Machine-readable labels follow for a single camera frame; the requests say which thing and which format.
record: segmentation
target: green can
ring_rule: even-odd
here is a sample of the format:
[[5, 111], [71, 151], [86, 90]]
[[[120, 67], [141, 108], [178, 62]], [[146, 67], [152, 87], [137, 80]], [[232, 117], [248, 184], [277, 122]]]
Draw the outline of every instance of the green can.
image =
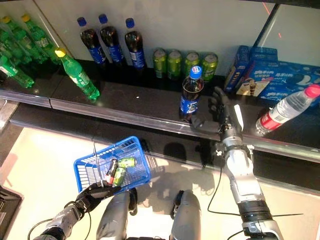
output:
[[167, 74], [167, 54], [162, 48], [158, 48], [153, 53], [153, 66], [155, 76], [163, 79]]
[[213, 52], [207, 54], [202, 60], [202, 78], [205, 83], [211, 81], [218, 66], [218, 56]]
[[189, 76], [190, 69], [193, 66], [199, 65], [200, 57], [199, 54], [195, 51], [189, 52], [184, 61], [184, 75]]
[[124, 157], [118, 160], [120, 168], [130, 168], [137, 165], [137, 160], [134, 157]]
[[120, 186], [125, 178], [126, 175], [126, 169], [122, 167], [118, 167], [115, 171], [113, 184], [116, 186]]
[[182, 56], [178, 50], [172, 50], [168, 56], [168, 78], [178, 80], [181, 75]]

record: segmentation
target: red bottle cap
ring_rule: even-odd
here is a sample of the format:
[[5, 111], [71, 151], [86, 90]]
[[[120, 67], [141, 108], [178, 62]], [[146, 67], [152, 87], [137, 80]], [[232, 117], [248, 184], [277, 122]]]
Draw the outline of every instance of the red bottle cap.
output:
[[309, 97], [309, 98], [316, 98], [320, 95], [320, 85], [317, 84], [311, 84], [308, 86], [305, 90], [304, 93]]

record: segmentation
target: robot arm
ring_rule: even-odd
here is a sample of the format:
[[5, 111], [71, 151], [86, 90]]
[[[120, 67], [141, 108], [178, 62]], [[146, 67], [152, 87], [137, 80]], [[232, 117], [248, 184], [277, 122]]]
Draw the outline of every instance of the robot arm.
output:
[[220, 135], [222, 145], [218, 148], [225, 159], [225, 173], [238, 205], [244, 234], [251, 240], [284, 240], [254, 175], [253, 162], [247, 156], [247, 146], [242, 142], [242, 119], [219, 87], [215, 87], [213, 97], [211, 110], [217, 112], [218, 128], [209, 129], [207, 121], [201, 122], [196, 117], [192, 117], [192, 125], [198, 131]]
[[70, 202], [52, 221], [46, 225], [45, 231], [34, 240], [65, 240], [71, 235], [73, 226], [81, 220], [85, 213], [91, 212], [99, 203], [120, 191], [121, 187], [111, 187], [98, 182], [80, 192], [76, 200]]

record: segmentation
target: yellow bottle cap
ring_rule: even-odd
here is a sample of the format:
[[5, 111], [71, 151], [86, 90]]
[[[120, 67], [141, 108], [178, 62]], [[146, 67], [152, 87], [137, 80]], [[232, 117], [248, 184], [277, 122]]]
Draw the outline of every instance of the yellow bottle cap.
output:
[[62, 47], [58, 47], [54, 52], [59, 58], [63, 58], [67, 54], [66, 50]]
[[24, 23], [30, 21], [30, 16], [28, 14], [23, 15], [21, 18]]
[[10, 21], [11, 21], [11, 18], [10, 18], [9, 16], [4, 16], [4, 17], [2, 18], [2, 22], [3, 22], [4, 24], [9, 23]]

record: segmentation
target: plastic basket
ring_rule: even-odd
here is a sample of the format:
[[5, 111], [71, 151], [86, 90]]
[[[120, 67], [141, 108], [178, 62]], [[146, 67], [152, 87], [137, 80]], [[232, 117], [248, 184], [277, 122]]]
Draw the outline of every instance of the plastic basket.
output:
[[103, 178], [106, 176], [110, 167], [112, 158], [120, 159], [134, 157], [136, 166], [128, 167], [121, 184], [121, 192], [146, 184], [150, 181], [151, 175], [142, 151], [140, 142], [137, 137], [130, 136], [122, 141], [117, 142], [103, 150], [96, 152], [74, 162], [74, 172], [78, 191], [81, 192], [91, 184], [100, 182], [99, 170]]

